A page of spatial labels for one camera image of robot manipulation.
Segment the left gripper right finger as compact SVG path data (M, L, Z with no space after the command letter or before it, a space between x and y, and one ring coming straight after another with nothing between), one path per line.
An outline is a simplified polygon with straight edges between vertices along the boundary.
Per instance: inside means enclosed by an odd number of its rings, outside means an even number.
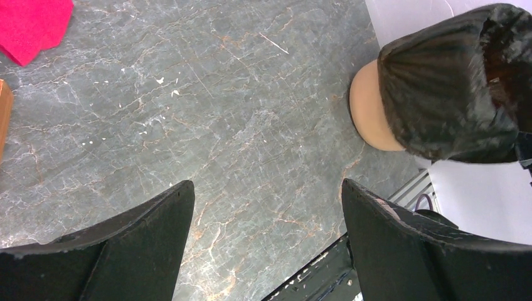
M365 300L530 300L531 247L473 235L352 179L342 206Z

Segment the black plastic trash bag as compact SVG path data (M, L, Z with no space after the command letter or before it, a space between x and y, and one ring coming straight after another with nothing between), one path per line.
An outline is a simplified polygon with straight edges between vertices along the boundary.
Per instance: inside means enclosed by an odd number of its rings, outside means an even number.
M431 161L523 160L531 132L531 14L506 3L382 47L378 81L397 142Z

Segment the orange trash bin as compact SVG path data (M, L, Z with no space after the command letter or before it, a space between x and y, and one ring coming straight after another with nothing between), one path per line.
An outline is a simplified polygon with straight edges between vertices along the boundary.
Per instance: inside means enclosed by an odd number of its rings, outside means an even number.
M378 81L376 60L362 67L349 89L349 109L361 138L380 151L403 151L388 125Z

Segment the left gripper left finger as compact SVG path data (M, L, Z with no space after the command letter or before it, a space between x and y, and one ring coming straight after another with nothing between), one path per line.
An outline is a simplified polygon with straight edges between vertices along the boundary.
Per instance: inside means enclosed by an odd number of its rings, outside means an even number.
M181 181L50 243L1 250L2 300L171 300L194 211Z

